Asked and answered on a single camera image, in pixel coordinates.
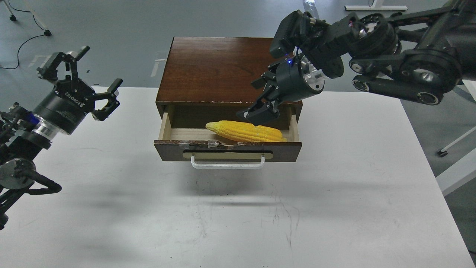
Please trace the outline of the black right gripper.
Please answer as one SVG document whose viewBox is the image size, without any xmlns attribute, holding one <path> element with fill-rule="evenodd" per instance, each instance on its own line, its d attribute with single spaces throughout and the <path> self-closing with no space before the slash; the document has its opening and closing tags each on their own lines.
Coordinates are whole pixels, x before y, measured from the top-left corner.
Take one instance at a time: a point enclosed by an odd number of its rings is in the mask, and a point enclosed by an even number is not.
<svg viewBox="0 0 476 268">
<path fill-rule="evenodd" d="M 278 106 L 283 102 L 298 102 L 321 93 L 325 75 L 306 56 L 294 56 L 276 61 L 268 71 L 251 82 L 255 89 L 266 93 L 266 101 L 256 101 L 236 116 L 254 126 L 264 125 L 280 117 Z"/>
</svg>

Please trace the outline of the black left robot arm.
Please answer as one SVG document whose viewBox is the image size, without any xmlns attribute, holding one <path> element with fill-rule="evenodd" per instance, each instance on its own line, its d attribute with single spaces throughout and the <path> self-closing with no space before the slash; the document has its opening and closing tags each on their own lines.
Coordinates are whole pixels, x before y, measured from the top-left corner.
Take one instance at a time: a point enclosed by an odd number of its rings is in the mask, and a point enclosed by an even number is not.
<svg viewBox="0 0 476 268">
<path fill-rule="evenodd" d="M 49 93 L 33 110 L 14 103 L 1 112 L 1 228 L 8 221 L 6 212 L 24 194 L 44 195 L 61 191 L 58 183 L 37 172 L 34 158 L 51 147 L 58 133 L 70 135 L 87 114 L 104 121 L 119 107 L 116 79 L 104 93 L 96 93 L 78 76 L 77 62 L 90 50 L 85 46 L 79 53 L 53 53 L 43 67 L 37 69 L 39 78 L 53 84 Z"/>
</svg>

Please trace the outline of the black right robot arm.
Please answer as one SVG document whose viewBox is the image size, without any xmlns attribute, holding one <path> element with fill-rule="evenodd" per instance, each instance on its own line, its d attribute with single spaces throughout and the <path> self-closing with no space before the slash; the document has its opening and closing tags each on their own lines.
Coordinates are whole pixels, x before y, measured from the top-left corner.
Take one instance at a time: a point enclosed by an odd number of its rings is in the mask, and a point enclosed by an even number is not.
<svg viewBox="0 0 476 268">
<path fill-rule="evenodd" d="M 341 77 L 349 54 L 364 92 L 438 105 L 463 80 L 475 80 L 475 1 L 384 17 L 350 13 L 334 24 L 296 10 L 285 17 L 269 48 L 277 59 L 252 82 L 263 88 L 237 116 L 258 126 L 280 115 L 283 102 L 318 95 L 326 79 Z"/>
</svg>

